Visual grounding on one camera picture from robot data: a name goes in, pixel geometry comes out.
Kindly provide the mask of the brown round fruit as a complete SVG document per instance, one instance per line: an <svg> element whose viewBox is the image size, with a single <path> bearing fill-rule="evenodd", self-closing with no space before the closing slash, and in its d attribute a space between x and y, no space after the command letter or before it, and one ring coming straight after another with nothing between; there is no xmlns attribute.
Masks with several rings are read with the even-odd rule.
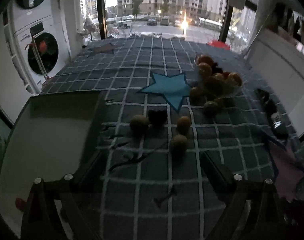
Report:
<svg viewBox="0 0 304 240"><path fill-rule="evenodd" d="M130 121L130 132L135 140L144 137L149 125L149 119L144 115L134 115Z"/></svg>

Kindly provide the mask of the dark plum fruit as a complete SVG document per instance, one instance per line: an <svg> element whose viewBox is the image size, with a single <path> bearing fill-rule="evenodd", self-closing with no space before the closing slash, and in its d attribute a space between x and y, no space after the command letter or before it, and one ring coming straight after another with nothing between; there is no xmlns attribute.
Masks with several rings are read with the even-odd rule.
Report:
<svg viewBox="0 0 304 240"><path fill-rule="evenodd" d="M167 111L164 110L149 110L148 111L148 119L149 119L149 126L152 131L159 132L164 129L164 125L167 122Z"/></svg>

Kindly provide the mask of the green brown fruit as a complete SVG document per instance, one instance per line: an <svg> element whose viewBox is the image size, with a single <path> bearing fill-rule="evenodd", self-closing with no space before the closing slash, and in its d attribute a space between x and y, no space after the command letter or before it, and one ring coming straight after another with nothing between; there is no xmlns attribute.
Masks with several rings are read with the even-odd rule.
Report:
<svg viewBox="0 0 304 240"><path fill-rule="evenodd" d="M178 134L174 136L169 145L170 154L174 157L182 157L186 154L188 147L188 139L184 135Z"/></svg>

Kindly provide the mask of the small orange fruit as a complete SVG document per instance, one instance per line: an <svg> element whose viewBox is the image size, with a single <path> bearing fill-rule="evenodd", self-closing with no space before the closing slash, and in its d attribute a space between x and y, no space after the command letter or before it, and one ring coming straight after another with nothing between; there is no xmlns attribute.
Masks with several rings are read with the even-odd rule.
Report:
<svg viewBox="0 0 304 240"><path fill-rule="evenodd" d="M187 135L189 134L189 130L191 127L191 119L190 117L183 115L180 116L177 120L177 132L181 135Z"/></svg>

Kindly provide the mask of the dark red fruit in box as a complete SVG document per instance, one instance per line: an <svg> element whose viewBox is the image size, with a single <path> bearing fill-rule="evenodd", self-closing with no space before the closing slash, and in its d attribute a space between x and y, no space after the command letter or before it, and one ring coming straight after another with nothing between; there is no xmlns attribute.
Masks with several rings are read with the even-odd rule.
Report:
<svg viewBox="0 0 304 240"><path fill-rule="evenodd" d="M24 212L25 207L26 207L26 201L23 200L22 198L16 198L15 199L15 206L18 210L20 210L21 212Z"/></svg>

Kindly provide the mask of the white storage box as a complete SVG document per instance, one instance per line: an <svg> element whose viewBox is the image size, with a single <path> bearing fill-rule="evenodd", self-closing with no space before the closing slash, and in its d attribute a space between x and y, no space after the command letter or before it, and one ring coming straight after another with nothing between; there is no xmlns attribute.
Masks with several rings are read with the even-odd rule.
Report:
<svg viewBox="0 0 304 240"><path fill-rule="evenodd" d="M61 92L31 97L12 129L0 174L0 215L21 237L23 212L36 178L60 180L74 174L95 152L106 105L100 91Z"/></svg>

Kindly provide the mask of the blue plaid tablecloth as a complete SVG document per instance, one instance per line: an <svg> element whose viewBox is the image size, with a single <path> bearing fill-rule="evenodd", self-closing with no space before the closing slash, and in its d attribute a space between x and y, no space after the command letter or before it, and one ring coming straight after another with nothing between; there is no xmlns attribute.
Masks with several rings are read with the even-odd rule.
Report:
<svg viewBox="0 0 304 240"><path fill-rule="evenodd" d="M274 178L272 128L255 90L276 104L290 149L298 136L267 83L237 55L205 44L134 37L95 53L93 43L43 88L43 94L100 91L107 102L93 186L83 207L103 239L205 239L224 210L204 174L205 153L251 181ZM182 98L179 111L149 85L195 85L195 56L205 53L243 79L239 92L208 113L202 99Z"/></svg>

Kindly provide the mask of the brown fruit near bowl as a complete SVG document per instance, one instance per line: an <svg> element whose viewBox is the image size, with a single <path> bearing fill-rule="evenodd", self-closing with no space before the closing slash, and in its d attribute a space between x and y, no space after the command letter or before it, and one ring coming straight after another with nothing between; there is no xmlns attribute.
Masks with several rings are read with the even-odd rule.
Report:
<svg viewBox="0 0 304 240"><path fill-rule="evenodd" d="M218 109L219 109L219 106L215 101L208 101L203 106L204 114L214 115L217 113Z"/></svg>

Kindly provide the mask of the blue star patch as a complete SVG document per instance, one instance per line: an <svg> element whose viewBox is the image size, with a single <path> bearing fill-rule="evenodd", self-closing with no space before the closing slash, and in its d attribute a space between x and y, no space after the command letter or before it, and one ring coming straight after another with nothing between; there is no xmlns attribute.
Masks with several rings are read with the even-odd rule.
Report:
<svg viewBox="0 0 304 240"><path fill-rule="evenodd" d="M170 107L178 113L182 107L184 98L189 97L191 91L191 86L187 83L185 73L166 76L152 72L151 77L153 83L138 92L162 96Z"/></svg>

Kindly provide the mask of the white washing machine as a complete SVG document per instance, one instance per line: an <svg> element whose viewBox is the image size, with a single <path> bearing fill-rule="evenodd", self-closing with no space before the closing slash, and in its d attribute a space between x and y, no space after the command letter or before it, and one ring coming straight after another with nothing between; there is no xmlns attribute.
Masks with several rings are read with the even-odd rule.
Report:
<svg viewBox="0 0 304 240"><path fill-rule="evenodd" d="M27 90L39 94L42 85L56 76L67 64L70 55L64 35L52 16L33 20L29 15L11 19L13 35L27 76Z"/></svg>

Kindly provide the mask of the glass fruit bowl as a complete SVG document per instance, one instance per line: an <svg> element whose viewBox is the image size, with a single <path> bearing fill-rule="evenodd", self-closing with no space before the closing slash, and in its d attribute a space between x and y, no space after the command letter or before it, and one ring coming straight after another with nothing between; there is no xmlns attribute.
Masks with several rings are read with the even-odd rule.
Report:
<svg viewBox="0 0 304 240"><path fill-rule="evenodd" d="M240 92L245 84L237 72L224 71L214 61L210 66L198 66L196 59L202 54L197 54L194 59L196 81L195 87L200 90L208 100L230 98Z"/></svg>

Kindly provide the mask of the white cabinet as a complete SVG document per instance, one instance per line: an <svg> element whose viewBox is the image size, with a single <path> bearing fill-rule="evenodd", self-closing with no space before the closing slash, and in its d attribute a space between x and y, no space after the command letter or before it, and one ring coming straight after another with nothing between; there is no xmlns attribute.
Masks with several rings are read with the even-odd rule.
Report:
<svg viewBox="0 0 304 240"><path fill-rule="evenodd" d="M264 29L249 47L247 62L273 89L297 135L304 135L304 46Z"/></svg>

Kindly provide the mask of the orange in bowl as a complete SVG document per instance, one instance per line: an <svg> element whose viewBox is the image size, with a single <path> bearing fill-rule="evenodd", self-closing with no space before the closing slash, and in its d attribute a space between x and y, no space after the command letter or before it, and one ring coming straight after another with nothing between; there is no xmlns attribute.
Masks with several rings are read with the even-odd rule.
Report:
<svg viewBox="0 0 304 240"><path fill-rule="evenodd" d="M200 66L212 66L214 63L214 60L208 56L208 55L200 55L197 59L196 59L196 64L200 67Z"/></svg>

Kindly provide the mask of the red basket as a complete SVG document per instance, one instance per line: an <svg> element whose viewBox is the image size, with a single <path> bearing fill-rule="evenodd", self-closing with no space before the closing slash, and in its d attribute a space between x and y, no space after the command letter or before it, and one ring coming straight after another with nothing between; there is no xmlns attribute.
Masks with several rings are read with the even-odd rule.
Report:
<svg viewBox="0 0 304 240"><path fill-rule="evenodd" d="M230 50L230 45L224 43L224 42L221 42L221 41L218 41L218 40L212 40L210 42L207 42L207 44L209 46L212 46L212 47L215 47L215 48L220 48L220 49L224 49L224 50Z"/></svg>

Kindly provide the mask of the white dryer machine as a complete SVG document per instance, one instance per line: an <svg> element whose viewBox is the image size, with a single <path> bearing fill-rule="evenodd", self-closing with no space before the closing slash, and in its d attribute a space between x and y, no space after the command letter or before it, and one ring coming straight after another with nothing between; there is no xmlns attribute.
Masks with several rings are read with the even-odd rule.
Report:
<svg viewBox="0 0 304 240"><path fill-rule="evenodd" d="M13 0L9 12L15 32L53 15L55 0Z"/></svg>

